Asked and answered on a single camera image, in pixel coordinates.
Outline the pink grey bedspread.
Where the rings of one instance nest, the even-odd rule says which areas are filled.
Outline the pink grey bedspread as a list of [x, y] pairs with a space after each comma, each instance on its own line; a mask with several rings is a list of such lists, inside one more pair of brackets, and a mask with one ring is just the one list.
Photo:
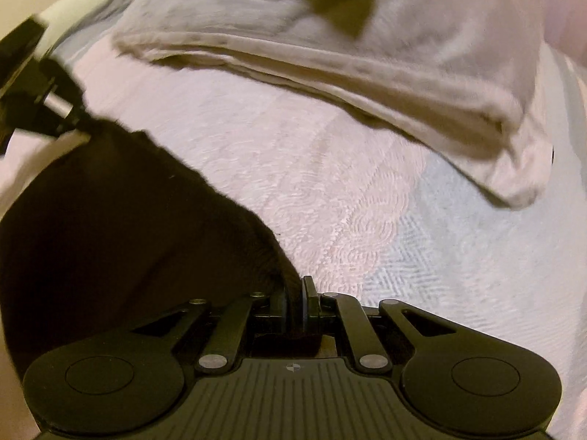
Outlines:
[[555, 148], [545, 194], [502, 209], [424, 146], [318, 99], [219, 70], [123, 56], [130, 0], [57, 0], [47, 49], [91, 108], [148, 130], [254, 210], [320, 288], [397, 297], [545, 356], [563, 380], [550, 431], [586, 435], [586, 71], [541, 49], [537, 109]]

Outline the grey and black TJC sweater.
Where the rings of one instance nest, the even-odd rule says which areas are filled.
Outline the grey and black TJC sweater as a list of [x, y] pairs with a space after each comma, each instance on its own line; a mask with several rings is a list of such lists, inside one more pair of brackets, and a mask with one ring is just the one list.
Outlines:
[[192, 299], [223, 306], [300, 278], [274, 233], [147, 134], [100, 119], [1, 221], [1, 315], [18, 374], [44, 353]]

